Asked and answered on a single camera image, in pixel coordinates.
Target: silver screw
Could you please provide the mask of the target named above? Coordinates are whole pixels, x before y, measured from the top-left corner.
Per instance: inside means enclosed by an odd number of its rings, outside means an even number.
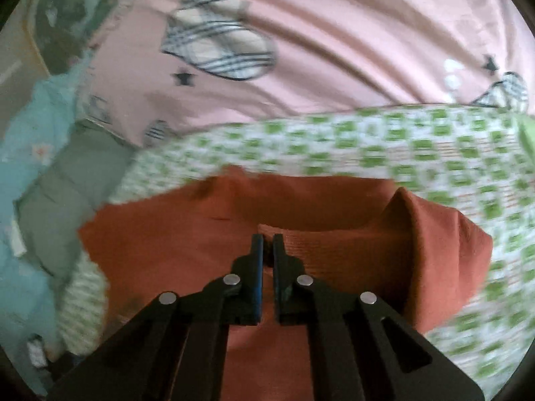
[[[237,285],[238,283],[240,283],[240,281],[240,276],[234,273],[227,274],[225,277],[223,277],[223,282],[225,283],[225,285]]]
[[[298,277],[298,284],[301,286],[311,286],[314,283],[314,279],[308,274],[302,274]]]
[[[367,305],[372,305],[377,301],[377,296],[373,292],[363,292],[360,294],[360,299]]]
[[[160,300],[160,303],[163,305],[171,305],[177,301],[177,295],[174,292],[164,292],[163,294],[160,294],[158,300]]]

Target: dark green fabric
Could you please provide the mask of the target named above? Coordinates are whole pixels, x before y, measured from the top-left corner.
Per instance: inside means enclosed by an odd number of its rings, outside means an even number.
[[[80,255],[78,229],[120,183],[134,151],[97,125],[78,122],[69,144],[18,201],[25,257],[51,275],[56,293]]]

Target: star print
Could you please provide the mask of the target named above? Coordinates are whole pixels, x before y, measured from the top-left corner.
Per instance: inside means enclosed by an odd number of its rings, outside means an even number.
[[[488,55],[486,57],[487,57],[487,64],[485,66],[483,66],[483,69],[486,69],[487,71],[490,71],[491,75],[494,75],[496,73],[496,71],[499,69],[499,67],[496,64],[496,62],[494,61],[494,58],[492,56]]]
[[[193,77],[195,75],[189,74],[187,72],[182,72],[180,74],[173,74],[175,77],[175,83],[177,86],[190,86],[193,87]]]

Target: triangular cutout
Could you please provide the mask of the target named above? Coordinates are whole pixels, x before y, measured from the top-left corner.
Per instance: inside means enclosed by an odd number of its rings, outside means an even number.
[[[408,374],[431,364],[431,356],[391,318],[384,318],[382,323],[403,373]]]

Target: pink blanket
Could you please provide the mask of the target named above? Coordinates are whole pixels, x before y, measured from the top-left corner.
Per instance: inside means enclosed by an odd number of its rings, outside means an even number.
[[[138,145],[398,104],[532,112],[535,39],[510,0],[138,0],[98,45],[89,113]]]

